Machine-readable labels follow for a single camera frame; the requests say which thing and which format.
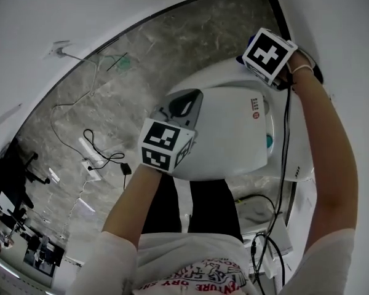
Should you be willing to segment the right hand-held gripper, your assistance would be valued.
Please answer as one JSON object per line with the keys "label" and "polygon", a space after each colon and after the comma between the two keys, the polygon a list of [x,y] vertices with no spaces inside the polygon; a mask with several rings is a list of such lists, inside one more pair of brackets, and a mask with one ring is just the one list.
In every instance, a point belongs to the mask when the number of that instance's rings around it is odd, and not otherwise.
{"label": "right hand-held gripper", "polygon": [[262,82],[274,90],[288,89],[292,77],[279,77],[298,46],[266,28],[260,28],[242,56],[244,65]]}

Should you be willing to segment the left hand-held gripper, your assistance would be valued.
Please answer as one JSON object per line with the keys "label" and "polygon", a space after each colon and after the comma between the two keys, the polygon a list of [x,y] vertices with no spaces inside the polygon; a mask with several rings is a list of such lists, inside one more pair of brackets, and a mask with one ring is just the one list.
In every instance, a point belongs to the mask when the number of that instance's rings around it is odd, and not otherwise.
{"label": "left hand-held gripper", "polygon": [[203,93],[189,88],[169,94],[145,119],[138,139],[140,162],[173,173],[190,153],[197,137],[196,124]]}

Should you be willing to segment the person's right hand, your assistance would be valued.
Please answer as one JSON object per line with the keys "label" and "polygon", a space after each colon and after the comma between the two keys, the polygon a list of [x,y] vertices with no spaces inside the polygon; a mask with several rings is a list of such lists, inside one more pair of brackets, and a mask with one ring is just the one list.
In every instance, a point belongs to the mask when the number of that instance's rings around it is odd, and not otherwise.
{"label": "person's right hand", "polygon": [[301,68],[313,70],[312,60],[300,50],[295,51],[288,60],[291,72],[297,71]]}

